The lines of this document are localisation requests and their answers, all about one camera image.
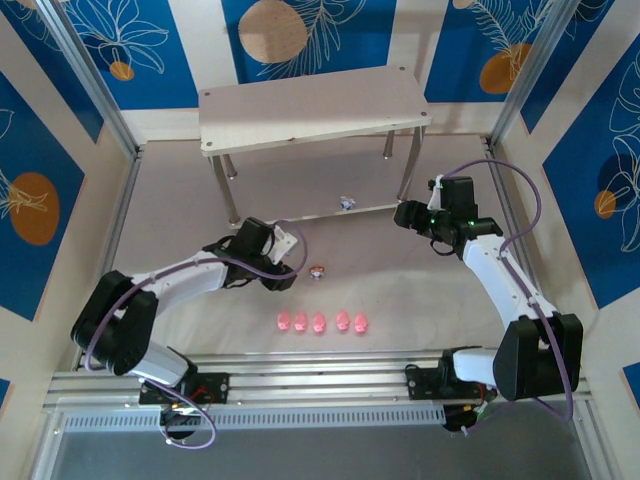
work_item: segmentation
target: pink object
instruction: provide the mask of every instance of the pink object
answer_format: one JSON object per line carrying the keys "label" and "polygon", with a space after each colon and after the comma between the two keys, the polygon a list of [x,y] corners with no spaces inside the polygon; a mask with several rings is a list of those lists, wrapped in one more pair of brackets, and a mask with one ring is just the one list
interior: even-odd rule
{"label": "pink object", "polygon": [[340,310],[336,315],[336,325],[341,332],[349,330],[349,314],[344,310]]}
{"label": "pink object", "polygon": [[327,329],[327,319],[320,312],[313,316],[313,331],[316,333],[324,333]]}
{"label": "pink object", "polygon": [[278,328],[283,332],[286,332],[291,327],[291,315],[286,310],[283,310],[278,315]]}
{"label": "pink object", "polygon": [[296,315],[296,323],[293,326],[296,329],[296,332],[304,332],[309,326],[309,319],[307,318],[307,314],[304,312],[299,312]]}
{"label": "pink object", "polygon": [[367,320],[367,316],[364,313],[356,315],[353,326],[356,329],[356,333],[366,333],[367,328],[369,328],[369,320]]}

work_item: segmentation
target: enclosure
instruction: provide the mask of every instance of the enclosure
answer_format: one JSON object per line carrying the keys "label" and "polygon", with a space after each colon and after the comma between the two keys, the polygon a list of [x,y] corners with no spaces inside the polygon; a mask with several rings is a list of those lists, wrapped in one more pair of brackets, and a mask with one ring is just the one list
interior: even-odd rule
{"label": "enclosure", "polygon": [[[0,10],[3,478],[639,477],[635,0]],[[487,285],[393,221],[398,199],[428,202],[431,179],[474,160],[540,191],[510,248],[584,327],[570,422],[498,397],[506,411],[466,436],[442,428],[450,401],[410,394],[408,364],[505,335]],[[505,237],[535,219],[513,170],[462,174]],[[159,271],[251,216],[293,221],[308,258],[286,291],[256,281],[155,320],[156,344],[229,375],[215,443],[174,448],[138,379],[88,371],[70,332],[105,273]],[[279,330],[283,311],[321,312],[326,331]]]}

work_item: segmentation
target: table leg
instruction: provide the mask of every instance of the table leg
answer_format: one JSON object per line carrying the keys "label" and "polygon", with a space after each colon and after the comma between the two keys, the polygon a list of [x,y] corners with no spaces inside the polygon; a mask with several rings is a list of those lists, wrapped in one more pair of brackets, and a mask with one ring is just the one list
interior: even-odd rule
{"label": "table leg", "polygon": [[409,150],[409,159],[407,160],[407,166],[404,169],[400,190],[398,191],[398,200],[401,202],[407,199],[407,194],[409,193],[411,178],[413,177],[416,163],[418,163],[420,148],[422,148],[422,142],[424,140],[424,132],[425,127],[415,127],[413,129],[413,141],[411,142],[411,150]]}
{"label": "table leg", "polygon": [[211,167],[213,168],[213,173],[215,173],[216,175],[218,186],[220,187],[220,191],[222,192],[224,206],[227,208],[227,215],[229,215],[229,223],[234,225],[240,222],[240,216],[238,215],[236,204],[233,201],[233,196],[231,195],[231,189],[229,188],[229,184],[227,183],[227,178],[224,175],[224,169],[222,168],[222,162],[220,161],[220,156],[216,155],[213,157],[209,157],[209,163],[211,163]]}
{"label": "table leg", "polygon": [[384,158],[391,158],[393,156],[393,137],[395,134],[395,130],[389,130],[387,133],[387,141],[384,143],[384,151],[382,152]]}
{"label": "table leg", "polygon": [[224,162],[224,169],[227,171],[227,177],[229,180],[233,180],[238,176],[238,171],[236,167],[233,166],[233,162],[231,161],[231,157],[229,155],[222,155],[222,161]]}

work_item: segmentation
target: metal vent grille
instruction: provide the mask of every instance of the metal vent grille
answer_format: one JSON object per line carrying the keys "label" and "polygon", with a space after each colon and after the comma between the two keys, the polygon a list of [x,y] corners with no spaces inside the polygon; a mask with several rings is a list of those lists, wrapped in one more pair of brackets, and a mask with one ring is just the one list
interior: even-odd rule
{"label": "metal vent grille", "polygon": [[[255,430],[268,428],[335,428],[401,425],[443,425],[446,420],[441,405],[359,407],[243,409],[211,411],[218,430]],[[156,430],[158,411],[114,412],[69,415],[65,432],[131,432]],[[172,430],[208,428],[200,418],[193,418]]]}

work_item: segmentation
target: cable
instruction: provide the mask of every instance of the cable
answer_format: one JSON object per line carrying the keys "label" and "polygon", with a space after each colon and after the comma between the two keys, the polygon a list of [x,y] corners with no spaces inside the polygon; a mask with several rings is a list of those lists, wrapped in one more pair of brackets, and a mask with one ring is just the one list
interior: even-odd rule
{"label": "cable", "polygon": [[[89,341],[89,345],[87,346],[87,349],[85,350],[85,356],[84,356],[84,368],[89,371],[89,372],[94,372],[96,371],[96,369],[94,369],[91,366],[91,357],[93,356],[93,351],[96,348],[96,345],[98,344],[98,340],[100,340],[100,337],[102,336],[102,334],[104,333],[105,329],[107,328],[107,324],[113,319],[114,314],[116,313],[117,310],[120,309],[120,307],[122,307],[127,300],[129,300],[136,292],[138,292],[139,290],[143,289],[144,287],[146,287],[147,285],[150,285],[154,282],[156,282],[157,280],[160,280],[164,277],[167,277],[169,275],[172,275],[176,272],[179,272],[181,270],[184,270],[186,268],[190,268],[194,265],[200,265],[200,264],[209,264],[209,263],[227,263],[227,264],[231,264],[231,265],[236,265],[240,268],[244,268],[245,270],[247,270],[248,272],[253,273],[254,275],[257,275],[259,277],[263,277],[263,278],[267,278],[270,280],[286,280],[287,278],[291,278],[295,275],[297,275],[298,273],[300,273],[302,271],[302,269],[304,268],[305,263],[307,263],[307,257],[309,254],[308,251],[308,245],[307,245],[307,239],[305,238],[305,236],[303,235],[302,231],[296,226],[294,225],[292,222],[289,222],[287,220],[278,220],[277,222],[275,222],[274,225],[286,225],[287,227],[293,229],[296,234],[298,235],[299,239],[302,242],[302,248],[303,248],[303,255],[302,255],[302,261],[300,262],[300,265],[298,265],[298,267],[296,267],[295,269],[293,269],[293,271],[285,274],[285,275],[273,275],[270,273],[266,273],[266,272],[262,272],[260,270],[257,270],[256,268],[253,268],[251,265],[247,265],[244,262],[241,262],[239,260],[235,260],[233,258],[206,258],[206,259],[200,259],[198,261],[196,260],[189,260],[186,261],[184,263],[180,263],[178,265],[174,265],[173,267],[167,268],[166,270],[163,270],[162,272],[159,272],[155,275],[151,275],[149,276],[149,278],[145,278],[144,280],[142,280],[140,283],[132,286],[129,290],[127,290],[124,295],[122,295],[109,309],[109,311],[106,313],[106,315],[103,317],[103,319],[100,321],[100,323],[98,324],[98,327],[96,328],[96,331],[93,333],[93,336],[91,337],[91,340]],[[163,385],[159,382],[156,382],[154,380],[150,380],[148,378],[145,378],[145,381],[149,382],[150,384],[154,385],[155,387],[159,388],[160,390],[164,391],[165,393],[168,393],[169,395],[173,395],[176,398],[180,399],[180,401],[186,403],[187,405],[193,407],[194,409],[196,409],[198,411],[198,413],[200,413],[200,415],[202,415],[202,417],[211,425],[211,438],[203,443],[202,445],[182,445],[182,444],[178,444],[175,443],[173,440],[171,440],[171,438],[169,438],[169,434],[167,431],[167,428],[165,428],[164,434],[165,434],[165,438],[167,440],[167,443],[170,443],[171,445],[178,447],[178,448],[185,448],[188,450],[198,450],[201,448],[206,448],[209,445],[211,445],[216,437],[216,428],[215,428],[215,424],[213,422],[213,419],[211,418],[211,416],[205,412],[195,401],[189,399],[188,397],[182,395],[180,392],[176,391],[174,388],[168,387],[166,385]]]}
{"label": "cable", "polygon": [[531,232],[531,230],[534,229],[534,227],[537,225],[538,221],[540,220],[540,215],[542,214],[542,199],[540,198],[540,191],[538,190],[538,187],[536,187],[531,177],[527,175],[527,173],[524,170],[508,162],[503,162],[502,160],[493,160],[493,159],[474,160],[473,162],[466,163],[456,168],[455,170],[452,170],[451,172],[444,175],[443,178],[451,177],[468,167],[471,167],[473,165],[478,165],[480,163],[493,163],[496,165],[502,165],[503,167],[507,167],[512,170],[515,170],[529,184],[536,198],[536,214],[533,217],[533,220],[531,221],[531,223],[527,228],[525,228],[521,232],[511,235],[502,243],[502,245],[500,246],[500,260],[502,261],[503,265],[505,266],[505,268],[507,269],[507,271],[509,272],[513,280],[518,284],[518,287],[520,288],[522,293],[525,295],[525,297],[529,301],[529,305],[531,306],[531,308],[533,308],[533,310],[536,312],[536,315],[538,315],[538,317],[540,318],[540,321],[542,322],[542,325],[547,334],[547,337],[549,338],[551,351],[553,352],[553,356],[556,360],[556,363],[558,364],[558,371],[560,372],[560,379],[562,380],[562,387],[564,388],[564,394],[567,402],[567,412],[563,415],[562,413],[558,412],[555,408],[553,408],[551,405],[549,405],[547,402],[540,400],[539,398],[535,398],[535,400],[540,405],[545,407],[549,412],[553,413],[560,419],[567,422],[571,421],[571,419],[573,418],[573,393],[571,392],[571,382],[569,380],[569,374],[567,373],[567,367],[564,364],[564,359],[562,358],[562,354],[560,353],[560,346],[558,345],[558,340],[556,339],[556,336],[553,333],[553,329],[551,328],[551,324],[547,320],[547,316],[542,311],[540,304],[535,300],[535,298],[533,298],[531,291],[529,290],[525,282],[522,280],[522,278],[520,278],[520,275],[518,274],[518,272],[516,272],[515,268],[513,268],[513,266],[507,260],[507,257],[504,254],[505,250],[507,249],[507,246],[509,246],[518,238],[521,238],[527,233]]}

